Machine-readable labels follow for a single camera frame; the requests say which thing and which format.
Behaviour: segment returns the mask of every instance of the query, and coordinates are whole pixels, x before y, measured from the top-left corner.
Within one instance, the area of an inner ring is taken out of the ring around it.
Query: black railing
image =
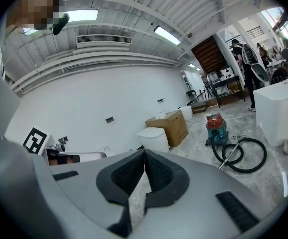
[[[254,38],[256,38],[256,37],[258,37],[258,36],[260,36],[260,35],[263,35],[263,32],[262,32],[261,28],[258,26],[258,27],[256,27],[256,28],[253,28],[253,29],[247,31],[247,34],[248,34],[248,36],[250,37],[250,39],[254,39]],[[225,43],[227,44],[227,46],[228,46],[229,49],[230,49],[231,46],[232,46],[232,40],[233,40],[233,39],[237,39],[241,44],[244,44],[244,43],[245,43],[245,41],[243,40],[243,38],[242,38],[241,35],[235,36],[235,37],[233,37],[233,38],[231,38],[231,39],[229,39],[229,40],[227,40],[227,41],[225,42]]]

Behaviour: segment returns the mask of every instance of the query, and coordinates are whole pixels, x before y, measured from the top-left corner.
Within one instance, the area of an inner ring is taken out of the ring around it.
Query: white bathtub
[[[269,145],[288,140],[288,80],[254,91],[257,125]]]

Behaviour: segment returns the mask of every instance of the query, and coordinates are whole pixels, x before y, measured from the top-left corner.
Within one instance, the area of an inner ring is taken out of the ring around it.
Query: air conditioning vent
[[[76,37],[77,48],[86,48],[94,46],[129,46],[132,44],[132,38],[109,35],[109,34],[88,34]]]

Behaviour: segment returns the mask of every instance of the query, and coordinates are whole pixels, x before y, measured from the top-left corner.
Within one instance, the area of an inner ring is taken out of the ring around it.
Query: vacuum hose
[[[218,155],[216,149],[215,149],[215,146],[214,146],[214,138],[215,136],[217,135],[218,133],[216,131],[212,131],[212,138],[211,138],[211,145],[212,145],[212,150],[213,150],[213,153],[215,155],[215,157],[220,161],[220,162],[224,162],[224,160],[226,159],[226,155],[225,155],[225,151],[228,147],[234,147],[235,144],[227,144],[227,145],[224,145],[223,148],[222,148],[222,158]],[[257,170],[259,170],[263,164],[265,163],[266,159],[267,159],[267,150],[265,149],[265,146],[263,145],[263,143],[261,143],[260,141],[258,140],[255,140],[255,139],[252,139],[252,138],[244,138],[244,139],[241,139],[239,140],[239,143],[242,143],[244,141],[251,141],[251,142],[255,142],[257,143],[259,146],[261,146],[262,150],[263,150],[263,159],[262,161],[255,167],[251,168],[251,169],[241,169],[241,168],[238,168],[238,167],[235,167],[233,164],[236,164],[238,163],[242,158],[243,158],[243,155],[244,155],[244,151],[242,149],[241,146],[238,146],[237,149],[240,150],[241,152],[241,155],[236,159],[236,160],[233,160],[233,161],[227,161],[226,164],[228,166],[230,166],[233,170],[239,172],[239,173],[253,173]]]

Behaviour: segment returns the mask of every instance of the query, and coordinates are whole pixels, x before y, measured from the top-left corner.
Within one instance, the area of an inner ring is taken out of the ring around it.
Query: concrete floor
[[[272,210],[284,199],[281,172],[285,171],[288,179],[288,155],[283,154],[282,147],[269,146],[262,131],[256,127],[255,112],[248,111],[250,104],[248,98],[246,102],[240,100],[223,105],[221,108],[216,106],[208,108],[203,113],[195,114],[191,120],[187,121],[188,135],[177,147],[172,148],[170,153],[218,167],[220,162],[215,158],[211,146],[205,147],[205,141],[208,138],[205,124],[206,115],[220,112],[227,122],[230,139],[233,135],[246,135],[257,139],[265,145],[268,154],[264,166],[254,173],[241,174],[228,166],[223,167],[222,170],[261,196]],[[256,166],[263,156],[261,148],[255,143],[243,143],[241,146],[244,150],[244,157],[236,166],[245,169]],[[144,174],[129,198],[134,228],[143,218],[145,194],[150,191],[148,178]]]

